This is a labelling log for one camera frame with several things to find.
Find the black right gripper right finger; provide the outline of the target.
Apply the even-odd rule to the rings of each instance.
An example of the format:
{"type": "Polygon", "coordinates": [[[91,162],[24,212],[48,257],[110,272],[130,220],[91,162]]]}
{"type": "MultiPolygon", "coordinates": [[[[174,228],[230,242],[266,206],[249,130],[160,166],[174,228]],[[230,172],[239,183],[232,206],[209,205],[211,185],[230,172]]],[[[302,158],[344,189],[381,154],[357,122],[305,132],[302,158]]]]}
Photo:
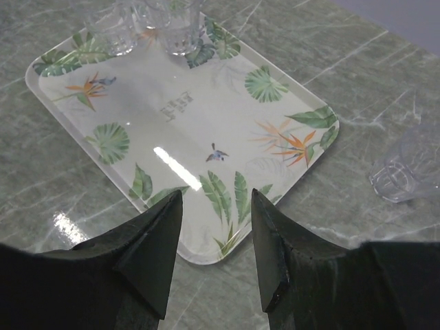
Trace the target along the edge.
{"type": "Polygon", "coordinates": [[[439,244],[345,249],[252,192],[262,310],[271,329],[438,329],[439,244]]]}

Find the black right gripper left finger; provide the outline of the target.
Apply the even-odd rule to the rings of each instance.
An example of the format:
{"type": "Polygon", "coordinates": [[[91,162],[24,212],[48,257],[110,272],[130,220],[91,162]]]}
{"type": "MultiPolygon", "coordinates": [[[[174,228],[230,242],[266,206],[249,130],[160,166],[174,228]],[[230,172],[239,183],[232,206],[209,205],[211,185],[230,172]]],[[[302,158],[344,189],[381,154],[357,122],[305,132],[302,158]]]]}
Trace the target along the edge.
{"type": "Polygon", "coordinates": [[[156,329],[166,315],[183,196],[69,250],[1,246],[2,329],[156,329]]]}

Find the clear faceted glass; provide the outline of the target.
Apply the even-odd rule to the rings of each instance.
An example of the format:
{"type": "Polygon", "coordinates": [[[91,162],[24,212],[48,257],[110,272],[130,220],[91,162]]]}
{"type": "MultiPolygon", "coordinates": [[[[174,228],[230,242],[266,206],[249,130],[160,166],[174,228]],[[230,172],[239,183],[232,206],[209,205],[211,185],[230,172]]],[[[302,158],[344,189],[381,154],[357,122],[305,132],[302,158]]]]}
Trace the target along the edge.
{"type": "Polygon", "coordinates": [[[374,192],[392,203],[439,196],[439,125],[409,128],[373,165],[374,192]]]}
{"type": "Polygon", "coordinates": [[[69,4],[110,55],[127,55],[137,45],[132,1],[89,0],[69,4]]]}
{"type": "Polygon", "coordinates": [[[202,1],[145,1],[166,52],[186,56],[197,48],[202,1]]]}

